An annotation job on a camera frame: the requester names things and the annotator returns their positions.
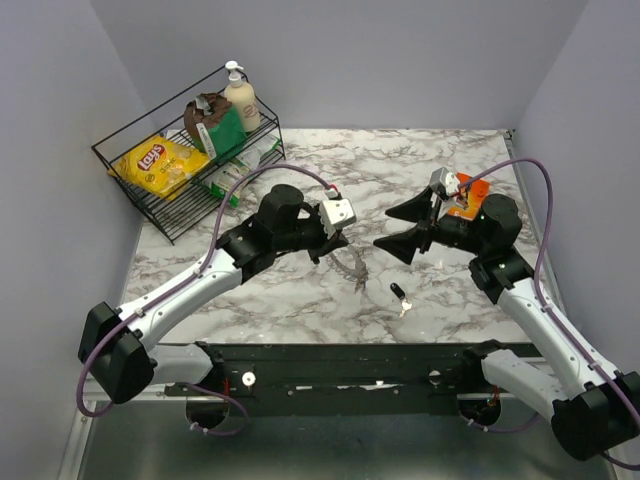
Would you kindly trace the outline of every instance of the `marble countertop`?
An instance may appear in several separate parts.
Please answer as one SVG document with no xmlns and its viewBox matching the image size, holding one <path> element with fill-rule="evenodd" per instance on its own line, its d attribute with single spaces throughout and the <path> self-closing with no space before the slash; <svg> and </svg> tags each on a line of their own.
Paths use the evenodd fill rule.
<svg viewBox="0 0 640 480">
<path fill-rule="evenodd" d="M 358 223 L 345 234 L 365 261 L 364 291 L 328 260 L 313 265 L 306 252 L 276 260 L 268 271 L 209 302 L 174 328 L 166 342 L 227 343 L 400 343 L 477 342 L 490 338 L 527 341 L 522 330 L 478 291 L 470 278 L 472 256 L 434 244 L 407 266 L 373 247 L 375 238 L 404 231 L 409 224 L 384 215 L 422 191 L 440 166 L 476 174 L 508 158 L 502 134 L 459 130 L 283 130 L 289 163 L 319 173 L 339 186 L 356 210 Z M 533 264 L 537 245 L 510 168 L 488 179 L 491 191 L 518 202 L 524 228 L 516 246 Z M 226 230 L 258 206 L 276 183 L 300 188 L 310 203 L 324 198 L 315 182 L 289 170 L 268 172 L 243 191 L 229 209 Z M 142 296 L 180 273 L 210 241 L 214 212 L 172 246 L 145 222 L 129 275 L 125 300 Z M 346 250 L 336 253 L 347 266 Z M 399 318 L 400 304 L 389 285 L 398 283 L 413 302 Z"/>
</svg>

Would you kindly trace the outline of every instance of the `gray wall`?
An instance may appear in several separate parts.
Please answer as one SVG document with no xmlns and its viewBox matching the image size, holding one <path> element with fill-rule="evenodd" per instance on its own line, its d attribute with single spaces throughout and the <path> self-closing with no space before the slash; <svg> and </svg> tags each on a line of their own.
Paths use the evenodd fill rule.
<svg viewBox="0 0 640 480">
<path fill-rule="evenodd" d="M 0 0 L 0 477 L 56 478 L 91 306 L 139 218 L 89 145 L 141 108 L 86 0 Z"/>
<path fill-rule="evenodd" d="M 586 0 L 91 0 L 147 106 L 226 60 L 294 127 L 510 127 Z"/>
<path fill-rule="evenodd" d="M 591 0 L 518 127 L 551 170 L 550 255 L 568 313 L 625 371 L 640 369 L 640 3 Z M 538 172 L 525 169 L 539 218 Z M 632 459 L 640 461 L 634 443 Z"/>
</svg>

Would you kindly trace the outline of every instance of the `black wire basket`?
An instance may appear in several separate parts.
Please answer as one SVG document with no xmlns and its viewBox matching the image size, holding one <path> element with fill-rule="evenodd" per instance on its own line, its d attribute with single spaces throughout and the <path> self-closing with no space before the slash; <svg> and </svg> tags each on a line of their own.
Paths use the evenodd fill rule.
<svg viewBox="0 0 640 480">
<path fill-rule="evenodd" d="M 114 180 L 127 195 L 131 203 L 173 244 L 177 238 L 214 211 L 221 203 L 202 180 L 218 170 L 239 152 L 246 150 L 268 133 L 277 135 L 277 146 L 262 156 L 260 165 L 271 165 L 285 159 L 282 131 L 278 116 L 260 98 L 256 97 L 260 110 L 260 126 L 247 135 L 242 150 L 232 148 L 227 154 L 216 157 L 203 169 L 194 174 L 188 183 L 177 185 L 163 197 L 123 179 L 113 166 L 127 153 L 154 135 L 174 130 L 168 140 L 194 147 L 183 124 L 183 112 L 188 102 L 201 93 L 222 93 L 226 87 L 227 74 L 224 67 L 211 72 L 193 85 L 161 103 L 131 123 L 100 140 L 91 149 L 105 168 L 113 174 Z"/>
</svg>

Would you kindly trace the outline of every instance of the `white pump head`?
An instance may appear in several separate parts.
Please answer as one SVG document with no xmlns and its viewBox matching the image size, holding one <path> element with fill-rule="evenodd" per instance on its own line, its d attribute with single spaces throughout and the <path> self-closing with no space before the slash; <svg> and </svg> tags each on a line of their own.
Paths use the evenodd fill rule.
<svg viewBox="0 0 640 480">
<path fill-rule="evenodd" d="M 230 60 L 225 63 L 224 68 L 229 70 L 229 85 L 232 87 L 239 87 L 242 85 L 242 75 L 240 75 L 238 70 L 243 71 L 244 68 L 238 65 L 238 62 Z"/>
</svg>

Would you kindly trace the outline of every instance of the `lotion bottle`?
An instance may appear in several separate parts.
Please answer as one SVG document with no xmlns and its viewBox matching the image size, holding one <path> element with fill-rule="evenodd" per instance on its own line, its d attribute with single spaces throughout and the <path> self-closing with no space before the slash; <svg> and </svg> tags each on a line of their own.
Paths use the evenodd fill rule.
<svg viewBox="0 0 640 480">
<path fill-rule="evenodd" d="M 225 68 L 229 70 L 229 85 L 224 89 L 224 96 L 229 100 L 238 111 L 242 126 L 245 132 L 253 132 L 260 126 L 260 111 L 256 102 L 256 93 L 253 87 L 245 82 L 240 75 L 240 71 L 244 70 L 238 62 L 233 60 L 225 64 Z"/>
</svg>

